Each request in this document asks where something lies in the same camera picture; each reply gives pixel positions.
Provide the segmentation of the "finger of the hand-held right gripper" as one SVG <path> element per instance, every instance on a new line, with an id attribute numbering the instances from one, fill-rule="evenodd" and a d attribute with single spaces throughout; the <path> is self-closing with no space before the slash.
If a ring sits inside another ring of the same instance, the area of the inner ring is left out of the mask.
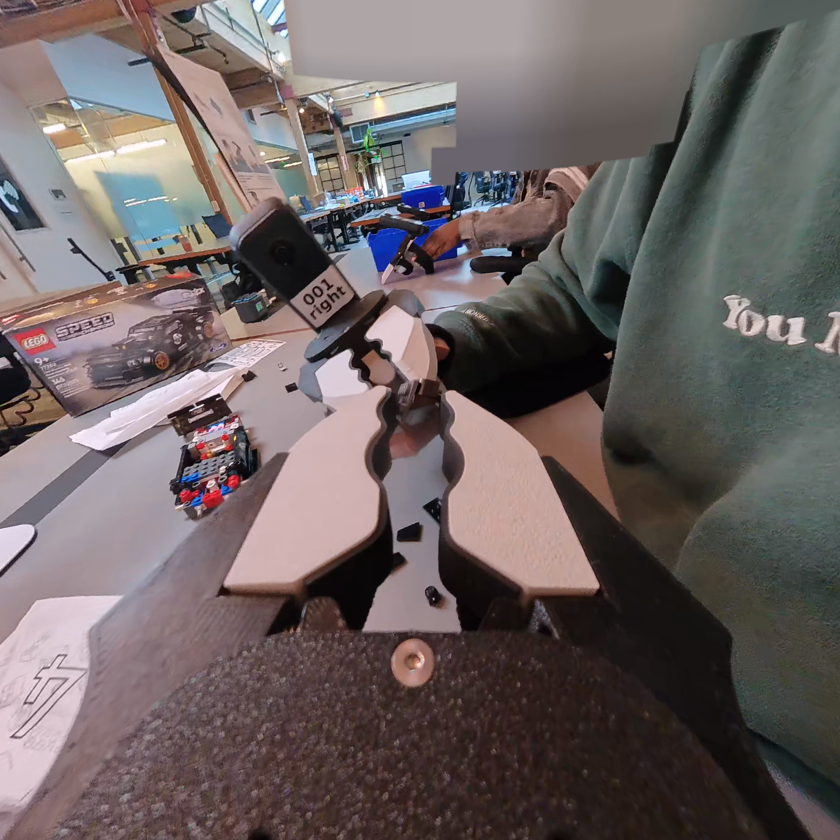
<path id="1" fill-rule="evenodd" d="M 393 381 L 384 387 L 395 395 L 399 385 L 413 380 L 438 379 L 438 360 L 433 339 L 418 316 L 390 307 L 360 331 L 353 361 L 368 374 L 364 358 L 384 358 L 393 365 Z"/>
<path id="2" fill-rule="evenodd" d="M 331 358 L 318 368 L 320 402 L 333 411 L 348 401 L 364 394 L 376 385 L 389 385 L 393 381 L 393 365 L 384 358 L 362 360 L 368 374 L 354 366 L 353 358 Z"/>

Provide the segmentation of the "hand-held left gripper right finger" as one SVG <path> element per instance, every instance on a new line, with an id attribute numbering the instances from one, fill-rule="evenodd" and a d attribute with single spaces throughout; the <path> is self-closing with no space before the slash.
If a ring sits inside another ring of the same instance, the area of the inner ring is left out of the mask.
<path id="1" fill-rule="evenodd" d="M 535 601 L 599 595 L 601 585 L 538 450 L 449 390 L 440 400 L 443 473 L 438 572 L 460 628 L 493 604 L 530 615 Z"/>

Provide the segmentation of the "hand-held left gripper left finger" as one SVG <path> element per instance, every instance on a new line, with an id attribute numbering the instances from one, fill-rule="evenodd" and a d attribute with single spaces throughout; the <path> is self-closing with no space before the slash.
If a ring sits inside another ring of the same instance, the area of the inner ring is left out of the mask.
<path id="1" fill-rule="evenodd" d="M 328 597 L 362 629 L 393 569 L 384 477 L 396 424 L 390 389 L 352 397 L 291 448 L 224 579 L 233 595 Z"/>

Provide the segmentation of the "lego car model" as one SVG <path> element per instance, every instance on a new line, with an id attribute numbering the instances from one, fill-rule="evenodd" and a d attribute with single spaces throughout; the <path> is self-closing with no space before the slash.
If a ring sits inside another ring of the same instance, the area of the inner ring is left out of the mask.
<path id="1" fill-rule="evenodd" d="M 193 430 L 170 482 L 174 508 L 192 520 L 219 508 L 259 468 L 258 449 L 237 413 Z"/>

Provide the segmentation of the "another person's forearm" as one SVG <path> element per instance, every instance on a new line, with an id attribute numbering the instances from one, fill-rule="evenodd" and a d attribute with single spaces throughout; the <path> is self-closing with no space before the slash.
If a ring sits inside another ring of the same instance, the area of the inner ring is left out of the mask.
<path id="1" fill-rule="evenodd" d="M 540 249 L 565 228 L 572 207 L 601 163 L 527 171 L 512 202 L 458 219 L 458 241 L 472 249 Z"/>

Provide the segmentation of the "person's right forearm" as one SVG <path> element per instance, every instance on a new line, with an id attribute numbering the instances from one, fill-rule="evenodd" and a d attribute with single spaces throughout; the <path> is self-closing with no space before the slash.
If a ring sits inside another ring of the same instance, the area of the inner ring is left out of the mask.
<path id="1" fill-rule="evenodd" d="M 529 398 L 570 396 L 609 380 L 635 253 L 613 236 L 567 229 L 505 289 L 429 326 L 439 374 L 463 394 L 522 385 Z"/>

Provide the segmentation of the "black stickered lego panel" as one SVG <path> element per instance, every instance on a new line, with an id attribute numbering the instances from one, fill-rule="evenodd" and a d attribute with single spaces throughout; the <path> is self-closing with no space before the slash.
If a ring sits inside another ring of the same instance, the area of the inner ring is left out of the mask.
<path id="1" fill-rule="evenodd" d="M 231 409 L 225 399 L 212 395 L 169 413 L 166 419 L 180 438 L 188 439 L 198 429 L 223 420 L 230 414 Z"/>

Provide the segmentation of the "lego set box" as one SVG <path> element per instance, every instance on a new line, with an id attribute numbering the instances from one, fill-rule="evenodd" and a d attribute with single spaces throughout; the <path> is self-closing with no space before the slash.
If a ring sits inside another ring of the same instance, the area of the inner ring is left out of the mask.
<path id="1" fill-rule="evenodd" d="M 232 343 L 190 272 L 73 292 L 3 319 L 3 337 L 73 417 L 215 360 Z"/>

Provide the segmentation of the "small printed paper sheet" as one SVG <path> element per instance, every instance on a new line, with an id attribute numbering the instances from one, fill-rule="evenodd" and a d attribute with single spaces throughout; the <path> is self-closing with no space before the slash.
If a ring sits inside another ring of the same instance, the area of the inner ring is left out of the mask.
<path id="1" fill-rule="evenodd" d="M 280 349 L 285 341 L 254 339 L 235 346 L 228 352 L 218 356 L 213 362 L 225 365 L 231 369 L 251 369 L 255 364 L 265 359 L 268 355 Z"/>

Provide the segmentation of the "black office chair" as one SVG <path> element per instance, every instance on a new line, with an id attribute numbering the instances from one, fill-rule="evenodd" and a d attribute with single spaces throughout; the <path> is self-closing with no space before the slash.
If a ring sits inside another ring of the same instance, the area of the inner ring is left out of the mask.
<path id="1" fill-rule="evenodd" d="M 487 275 L 498 273 L 505 283 L 510 283 L 513 278 L 518 277 L 532 260 L 521 256 L 488 256 L 483 255 L 473 258 L 469 262 L 469 268 L 476 274 Z"/>

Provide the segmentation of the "hanging white banner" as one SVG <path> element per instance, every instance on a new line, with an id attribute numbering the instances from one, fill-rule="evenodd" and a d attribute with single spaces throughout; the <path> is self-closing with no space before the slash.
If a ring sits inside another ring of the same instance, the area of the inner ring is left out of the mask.
<path id="1" fill-rule="evenodd" d="M 155 61 L 215 143 L 247 206 L 269 198 L 284 200 L 221 74 L 163 48 L 156 50 Z"/>

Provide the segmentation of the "printed white paper bag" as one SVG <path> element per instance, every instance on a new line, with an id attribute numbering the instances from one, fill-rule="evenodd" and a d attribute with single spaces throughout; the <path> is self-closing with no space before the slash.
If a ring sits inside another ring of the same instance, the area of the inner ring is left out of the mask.
<path id="1" fill-rule="evenodd" d="M 1 646 L 2 834 L 33 799 L 64 747 L 91 666 L 91 629 L 121 600 L 39 600 Z"/>

